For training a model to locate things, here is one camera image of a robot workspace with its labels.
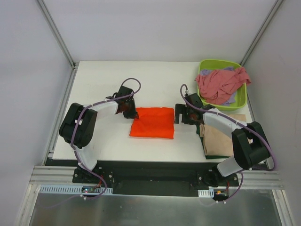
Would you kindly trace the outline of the orange t shirt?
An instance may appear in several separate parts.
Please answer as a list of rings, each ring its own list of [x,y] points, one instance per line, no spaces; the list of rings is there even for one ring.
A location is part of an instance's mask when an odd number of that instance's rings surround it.
[[[129,135],[142,138],[174,138],[174,109],[168,107],[139,107]]]

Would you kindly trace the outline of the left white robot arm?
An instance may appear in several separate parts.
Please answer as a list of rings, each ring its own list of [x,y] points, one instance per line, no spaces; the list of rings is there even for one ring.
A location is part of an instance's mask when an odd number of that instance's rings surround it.
[[[95,183],[100,174],[95,169],[97,156],[92,145],[96,121],[118,113],[122,113],[126,119],[138,119],[134,93],[131,88],[122,85],[118,92],[106,97],[104,101],[88,106],[73,103],[69,107],[59,135],[70,144],[79,166],[85,169],[83,178],[87,182]]]

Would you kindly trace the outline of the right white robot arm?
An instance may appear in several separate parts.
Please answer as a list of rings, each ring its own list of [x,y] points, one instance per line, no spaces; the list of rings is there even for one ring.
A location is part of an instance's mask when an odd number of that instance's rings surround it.
[[[185,104],[175,105],[174,122],[189,125],[205,124],[219,130],[231,138],[233,155],[217,164],[213,169],[212,182],[222,186],[229,175],[248,170],[254,165],[271,157],[261,124],[245,123],[223,114],[212,105],[203,105],[200,97],[194,93],[182,96]]]

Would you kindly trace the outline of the pink t shirt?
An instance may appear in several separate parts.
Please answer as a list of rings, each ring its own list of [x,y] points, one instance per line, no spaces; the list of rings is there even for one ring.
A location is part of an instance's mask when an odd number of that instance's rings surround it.
[[[195,78],[201,97],[206,102],[221,105],[242,86],[249,85],[251,79],[244,67],[233,70],[214,69],[208,75],[197,75]]]

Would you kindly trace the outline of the lavender t shirt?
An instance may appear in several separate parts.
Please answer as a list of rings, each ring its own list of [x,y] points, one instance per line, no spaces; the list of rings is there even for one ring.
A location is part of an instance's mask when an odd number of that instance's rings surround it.
[[[230,83],[234,75],[234,68],[202,70],[195,78],[201,96],[207,103],[214,105],[228,105],[235,101],[236,90]]]

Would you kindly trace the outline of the green plastic basin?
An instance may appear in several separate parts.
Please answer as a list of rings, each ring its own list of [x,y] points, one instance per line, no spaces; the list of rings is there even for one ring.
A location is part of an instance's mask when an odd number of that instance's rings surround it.
[[[198,73],[204,69],[215,70],[215,69],[224,69],[228,67],[233,67],[234,69],[240,67],[241,65],[235,62],[220,60],[220,59],[205,59],[199,63]],[[247,87],[244,83],[240,88],[237,89],[235,96],[235,101],[229,103],[228,105],[214,105],[215,108],[220,111],[236,111],[243,108],[247,103]]]

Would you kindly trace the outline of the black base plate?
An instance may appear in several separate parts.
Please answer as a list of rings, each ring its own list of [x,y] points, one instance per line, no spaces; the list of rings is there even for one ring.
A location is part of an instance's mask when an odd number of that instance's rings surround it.
[[[76,160],[48,159],[46,166],[75,167],[72,182],[111,188],[113,194],[196,197],[199,190],[218,185],[224,191],[238,187],[238,177],[220,178],[214,162],[98,161],[91,172]]]

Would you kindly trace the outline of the left aluminium table rail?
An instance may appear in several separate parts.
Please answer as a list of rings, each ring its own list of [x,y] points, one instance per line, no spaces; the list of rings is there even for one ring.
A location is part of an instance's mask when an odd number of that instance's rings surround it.
[[[54,122],[54,125],[53,125],[52,129],[51,129],[51,134],[50,134],[50,137],[49,137],[49,140],[48,140],[48,144],[46,146],[44,159],[41,163],[42,166],[45,165],[49,154],[55,148],[57,138],[58,138],[59,128],[60,128],[60,125],[63,121],[64,113],[65,113],[65,110],[66,110],[66,107],[67,107],[67,104],[68,104],[68,100],[69,100],[69,97],[70,97],[70,93],[71,93],[71,89],[72,89],[72,86],[73,86],[73,83],[74,83],[74,79],[76,77],[78,66],[79,66],[79,62],[76,62],[75,65],[72,68],[71,74],[68,78],[68,82],[67,82],[66,87],[64,89],[63,96],[62,96],[62,99],[60,101],[58,113],[55,117],[55,122]]]

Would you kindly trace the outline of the left aluminium frame post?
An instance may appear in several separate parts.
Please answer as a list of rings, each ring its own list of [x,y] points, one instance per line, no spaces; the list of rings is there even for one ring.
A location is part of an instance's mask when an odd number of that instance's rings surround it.
[[[56,24],[55,24],[55,21],[53,19],[53,17],[51,16],[51,13],[45,3],[44,0],[36,0],[36,3],[39,7],[39,9],[41,10],[58,46],[60,47],[61,51],[63,52],[65,58],[67,59],[69,65],[74,68],[76,63],[75,61],[73,60],[71,54],[70,54],[70,51],[68,50],[67,48],[67,45],[65,44]]]

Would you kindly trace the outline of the aluminium frame post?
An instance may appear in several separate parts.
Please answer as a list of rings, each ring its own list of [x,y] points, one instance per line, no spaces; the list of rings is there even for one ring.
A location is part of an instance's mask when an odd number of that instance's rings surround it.
[[[272,20],[274,19],[274,17],[278,13],[278,11],[280,10],[280,8],[282,7],[284,2],[285,2],[285,0],[276,0],[276,1],[274,1],[271,9],[269,10],[268,14],[266,15],[265,19],[263,20],[259,30],[257,31],[257,33],[256,33],[255,37],[253,38],[251,44],[249,45],[246,53],[244,54],[244,56],[243,56],[243,58],[240,62],[241,66],[244,66],[246,64],[249,57],[251,56],[251,54],[255,50],[256,46],[260,42],[261,38],[265,34],[266,30],[268,29],[269,25],[271,24]]]
[[[67,48],[67,45],[65,44],[56,24],[55,24],[55,21],[53,19],[53,17],[51,16],[51,13],[45,3],[44,0],[36,0],[36,3],[39,7],[39,9],[41,10],[58,46],[60,47],[61,51],[63,52],[65,58],[67,59],[69,65],[74,68],[76,63],[75,61],[73,60],[71,54],[70,54],[70,51],[68,50]]]

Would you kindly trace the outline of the right aluminium frame post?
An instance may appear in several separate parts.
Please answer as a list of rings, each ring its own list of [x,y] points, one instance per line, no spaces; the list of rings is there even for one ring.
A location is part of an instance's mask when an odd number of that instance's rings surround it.
[[[274,1],[271,9],[269,10],[268,14],[266,15],[265,19],[263,20],[259,30],[257,31],[257,33],[256,33],[255,37],[253,38],[251,44],[249,45],[246,53],[244,54],[244,56],[243,56],[243,58],[240,62],[241,66],[244,66],[246,64],[249,57],[251,56],[251,54],[255,50],[256,46],[260,42],[261,38],[265,34],[266,30],[268,29],[269,25],[271,24],[272,20],[274,19],[274,17],[278,13],[278,11],[280,10],[280,8],[282,7],[284,2],[285,2],[285,0],[276,0],[276,1]]]

